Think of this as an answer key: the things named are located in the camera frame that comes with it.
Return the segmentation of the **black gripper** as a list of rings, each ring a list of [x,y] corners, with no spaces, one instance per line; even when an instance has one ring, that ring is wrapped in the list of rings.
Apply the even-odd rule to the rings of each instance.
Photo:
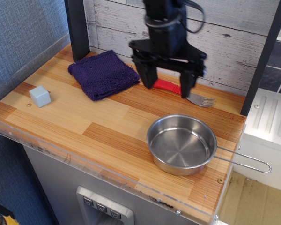
[[[149,26],[150,39],[133,40],[129,47],[143,85],[151,89],[158,79],[156,67],[180,71],[181,97],[189,96],[197,77],[203,77],[206,53],[187,41],[185,22],[167,27]]]

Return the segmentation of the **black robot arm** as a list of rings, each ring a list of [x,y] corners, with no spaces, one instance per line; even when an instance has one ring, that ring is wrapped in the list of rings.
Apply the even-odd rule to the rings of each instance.
[[[204,12],[191,0],[146,0],[145,25],[149,39],[133,40],[132,60],[145,87],[152,88],[158,79],[157,69],[180,73],[180,95],[186,98],[195,86],[198,77],[205,72],[206,53],[187,41],[186,6]]]

